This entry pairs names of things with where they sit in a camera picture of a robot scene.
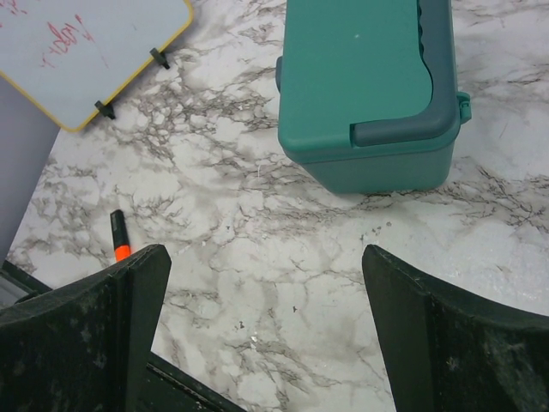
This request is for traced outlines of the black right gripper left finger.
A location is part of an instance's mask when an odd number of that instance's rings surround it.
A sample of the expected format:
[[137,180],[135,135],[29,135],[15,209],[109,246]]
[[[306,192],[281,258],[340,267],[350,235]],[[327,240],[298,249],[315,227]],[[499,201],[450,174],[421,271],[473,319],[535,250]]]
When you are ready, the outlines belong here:
[[1,311],[3,411],[132,411],[172,261],[150,245]]

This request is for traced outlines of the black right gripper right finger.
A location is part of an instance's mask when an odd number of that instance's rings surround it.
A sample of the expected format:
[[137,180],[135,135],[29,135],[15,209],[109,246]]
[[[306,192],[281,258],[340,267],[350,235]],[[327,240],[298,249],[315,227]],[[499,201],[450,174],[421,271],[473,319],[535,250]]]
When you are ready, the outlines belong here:
[[548,318],[368,245],[362,270],[398,411],[546,411]]

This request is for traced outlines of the teal medicine kit box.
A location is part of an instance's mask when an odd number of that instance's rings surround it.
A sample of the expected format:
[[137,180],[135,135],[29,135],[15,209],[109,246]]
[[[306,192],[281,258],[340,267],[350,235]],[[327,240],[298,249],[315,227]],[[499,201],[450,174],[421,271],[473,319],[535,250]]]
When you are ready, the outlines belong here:
[[339,194],[430,190],[472,117],[448,0],[287,3],[278,139]]

